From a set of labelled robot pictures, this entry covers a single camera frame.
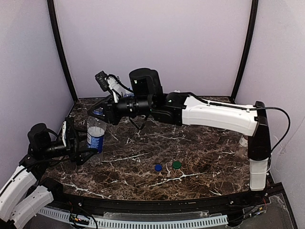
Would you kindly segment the blue cap blue label bottle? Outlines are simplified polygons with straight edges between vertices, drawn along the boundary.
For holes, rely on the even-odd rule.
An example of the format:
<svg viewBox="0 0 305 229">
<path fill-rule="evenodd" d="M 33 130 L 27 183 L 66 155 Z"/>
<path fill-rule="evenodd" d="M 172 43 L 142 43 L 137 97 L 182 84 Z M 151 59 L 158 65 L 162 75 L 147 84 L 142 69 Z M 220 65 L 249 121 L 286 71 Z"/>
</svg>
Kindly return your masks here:
<svg viewBox="0 0 305 229">
<path fill-rule="evenodd" d="M 106 132 L 106 123 L 96 117 L 89 116 L 87 120 L 87 146 L 95 148 L 98 153 L 89 159 L 89 164 L 96 167 L 102 162 L 103 141 Z"/>
</svg>

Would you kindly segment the green bottle cap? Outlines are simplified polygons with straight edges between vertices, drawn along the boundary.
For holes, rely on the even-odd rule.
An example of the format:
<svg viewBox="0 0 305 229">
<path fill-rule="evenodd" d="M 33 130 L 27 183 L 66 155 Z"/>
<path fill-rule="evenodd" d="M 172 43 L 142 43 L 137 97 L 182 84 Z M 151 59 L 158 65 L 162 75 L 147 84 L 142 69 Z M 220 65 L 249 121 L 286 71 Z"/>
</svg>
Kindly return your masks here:
<svg viewBox="0 0 305 229">
<path fill-rule="evenodd" d="M 180 161 L 174 161 L 172 166 L 174 169 L 180 169 L 182 167 L 182 164 Z"/>
</svg>

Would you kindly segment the brown drink bottle white label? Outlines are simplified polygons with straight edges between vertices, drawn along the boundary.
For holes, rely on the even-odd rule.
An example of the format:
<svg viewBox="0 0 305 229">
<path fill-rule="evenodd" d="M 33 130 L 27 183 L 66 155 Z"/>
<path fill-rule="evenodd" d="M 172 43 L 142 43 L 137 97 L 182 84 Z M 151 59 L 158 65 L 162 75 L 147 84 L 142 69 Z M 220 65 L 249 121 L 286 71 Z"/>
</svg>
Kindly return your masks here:
<svg viewBox="0 0 305 229">
<path fill-rule="evenodd" d="M 248 136 L 242 135 L 239 140 L 239 144 L 242 147 L 248 147 Z"/>
</svg>

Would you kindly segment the Pocari Sweat clear bottle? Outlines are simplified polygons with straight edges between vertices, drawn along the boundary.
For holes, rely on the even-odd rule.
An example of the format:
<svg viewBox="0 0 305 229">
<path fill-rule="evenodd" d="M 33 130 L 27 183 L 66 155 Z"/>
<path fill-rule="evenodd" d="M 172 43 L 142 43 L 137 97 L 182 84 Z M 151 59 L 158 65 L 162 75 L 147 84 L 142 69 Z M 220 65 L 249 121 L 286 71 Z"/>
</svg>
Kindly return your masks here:
<svg viewBox="0 0 305 229">
<path fill-rule="evenodd" d="M 124 97 L 130 97 L 134 96 L 132 89 L 129 87 L 128 89 L 125 90 Z"/>
</svg>

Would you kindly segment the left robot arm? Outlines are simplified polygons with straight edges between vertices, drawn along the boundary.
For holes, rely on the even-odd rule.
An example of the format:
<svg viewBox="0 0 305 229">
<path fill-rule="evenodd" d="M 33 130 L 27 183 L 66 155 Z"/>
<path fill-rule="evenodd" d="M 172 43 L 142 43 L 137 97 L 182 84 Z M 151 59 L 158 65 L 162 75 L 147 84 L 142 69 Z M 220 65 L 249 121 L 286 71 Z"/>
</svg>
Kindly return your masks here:
<svg viewBox="0 0 305 229">
<path fill-rule="evenodd" d="M 63 185 L 43 175 L 52 165 L 70 161 L 80 166 L 98 153 L 95 148 L 80 149 L 74 119 L 65 118 L 61 135 L 44 123 L 28 132 L 28 152 L 0 190 L 0 227 L 22 229 L 48 204 L 73 205 L 64 197 Z"/>
</svg>

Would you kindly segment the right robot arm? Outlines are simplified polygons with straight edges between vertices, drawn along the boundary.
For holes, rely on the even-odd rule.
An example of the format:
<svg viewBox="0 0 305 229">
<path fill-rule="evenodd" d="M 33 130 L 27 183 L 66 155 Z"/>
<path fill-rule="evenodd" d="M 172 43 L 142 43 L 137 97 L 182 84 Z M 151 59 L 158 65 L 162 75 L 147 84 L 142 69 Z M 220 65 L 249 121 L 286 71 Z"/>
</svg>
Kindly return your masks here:
<svg viewBox="0 0 305 229">
<path fill-rule="evenodd" d="M 94 104 L 88 115 L 117 125 L 123 117 L 133 120 L 139 115 L 172 125 L 202 125 L 239 132 L 248 137 L 250 190 L 266 186 L 268 161 L 271 157 L 270 131 L 263 102 L 237 105 L 204 100 L 191 92 L 165 94 L 156 70 L 140 68 L 130 72 L 131 95 L 112 74 L 100 72 L 95 79 L 109 95 Z"/>
</svg>

